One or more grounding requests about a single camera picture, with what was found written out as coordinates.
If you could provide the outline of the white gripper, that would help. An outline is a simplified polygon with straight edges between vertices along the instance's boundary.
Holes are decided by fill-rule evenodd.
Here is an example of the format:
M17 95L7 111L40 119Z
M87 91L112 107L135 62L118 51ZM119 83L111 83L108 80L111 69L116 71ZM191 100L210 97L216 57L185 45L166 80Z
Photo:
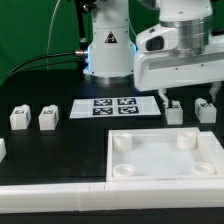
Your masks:
M169 108L167 90L188 85L212 83L209 93L213 103L224 81L224 46L209 46L198 56L178 57L170 51L137 52L134 84L139 91L158 90L165 108Z

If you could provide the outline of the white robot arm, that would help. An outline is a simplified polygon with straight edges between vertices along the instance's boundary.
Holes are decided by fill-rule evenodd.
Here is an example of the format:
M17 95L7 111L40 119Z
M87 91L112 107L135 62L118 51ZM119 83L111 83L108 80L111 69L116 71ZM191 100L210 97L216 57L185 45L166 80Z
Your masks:
M159 12L159 23L129 37L129 0L81 0L93 19L85 77L100 83L132 76L140 91L210 83L216 99L224 81L224 34L211 31L211 0L137 0Z

